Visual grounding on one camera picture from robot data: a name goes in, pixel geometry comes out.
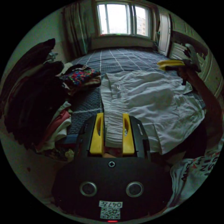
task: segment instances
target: qr code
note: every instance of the qr code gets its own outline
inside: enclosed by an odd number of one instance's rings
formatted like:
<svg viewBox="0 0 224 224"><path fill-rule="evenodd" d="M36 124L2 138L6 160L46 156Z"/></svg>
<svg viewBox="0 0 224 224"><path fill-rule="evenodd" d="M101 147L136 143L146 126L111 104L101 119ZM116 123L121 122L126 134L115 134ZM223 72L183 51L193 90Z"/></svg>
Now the qr code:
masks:
<svg viewBox="0 0 224 224"><path fill-rule="evenodd" d="M101 208L101 219L120 219L121 213L119 208Z"/></svg>

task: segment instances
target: pile of clothes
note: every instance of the pile of clothes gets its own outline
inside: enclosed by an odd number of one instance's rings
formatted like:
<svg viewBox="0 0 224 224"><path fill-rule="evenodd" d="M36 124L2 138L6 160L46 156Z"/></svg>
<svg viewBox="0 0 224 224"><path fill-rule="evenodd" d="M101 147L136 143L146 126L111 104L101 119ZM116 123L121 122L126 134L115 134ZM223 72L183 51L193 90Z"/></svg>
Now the pile of clothes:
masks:
<svg viewBox="0 0 224 224"><path fill-rule="evenodd" d="M61 74L60 79L63 81L63 87L67 90L67 93L73 96L80 90L100 86L101 73L86 65L77 64Z"/></svg>
<svg viewBox="0 0 224 224"><path fill-rule="evenodd" d="M26 149L67 161L71 150L58 150L55 142L67 136L71 125L69 98L99 86L101 75L84 65L65 69L61 61L53 62L54 45L55 39L40 43L16 63L3 84L0 116L4 114L7 131Z"/></svg>

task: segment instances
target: curtain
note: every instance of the curtain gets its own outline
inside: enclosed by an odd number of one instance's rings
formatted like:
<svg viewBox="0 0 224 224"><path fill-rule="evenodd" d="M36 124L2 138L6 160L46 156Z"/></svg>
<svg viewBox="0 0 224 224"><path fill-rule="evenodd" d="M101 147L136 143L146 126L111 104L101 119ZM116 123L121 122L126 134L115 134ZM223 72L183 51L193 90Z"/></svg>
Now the curtain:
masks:
<svg viewBox="0 0 224 224"><path fill-rule="evenodd" d="M66 6L63 10L65 35L74 58L87 54L91 48L90 16L82 1Z"/></svg>

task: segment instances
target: white shirt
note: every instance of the white shirt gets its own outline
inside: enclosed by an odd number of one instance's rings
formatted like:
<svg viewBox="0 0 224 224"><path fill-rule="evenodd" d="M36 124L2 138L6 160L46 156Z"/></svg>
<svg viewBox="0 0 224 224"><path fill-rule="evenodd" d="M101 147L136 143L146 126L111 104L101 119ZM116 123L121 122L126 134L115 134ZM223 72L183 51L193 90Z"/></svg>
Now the white shirt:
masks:
<svg viewBox="0 0 224 224"><path fill-rule="evenodd" d="M122 148L123 113L139 119L149 138L150 152L168 153L202 122L204 111L180 77L158 72L106 73L101 84L105 146Z"/></svg>
<svg viewBox="0 0 224 224"><path fill-rule="evenodd" d="M205 156L198 157L196 159L183 159L171 168L170 174L173 182L173 195L167 204L168 209L164 212L173 210L198 190L216 164L222 150L223 143L224 133L219 144L206 152Z"/></svg>

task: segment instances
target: window sill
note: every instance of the window sill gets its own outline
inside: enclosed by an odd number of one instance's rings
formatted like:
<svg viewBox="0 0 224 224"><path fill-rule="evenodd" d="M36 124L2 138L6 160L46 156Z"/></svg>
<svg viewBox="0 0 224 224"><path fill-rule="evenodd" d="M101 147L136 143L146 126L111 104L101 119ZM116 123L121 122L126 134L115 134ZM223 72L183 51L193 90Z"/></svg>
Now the window sill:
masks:
<svg viewBox="0 0 224 224"><path fill-rule="evenodd" d="M99 35L98 38L107 38L107 37L135 37L135 38L140 38L140 39L145 39L145 40L149 40L152 42L155 42L153 40L151 40L149 37L143 36L143 35L130 35L130 34L102 34Z"/></svg>

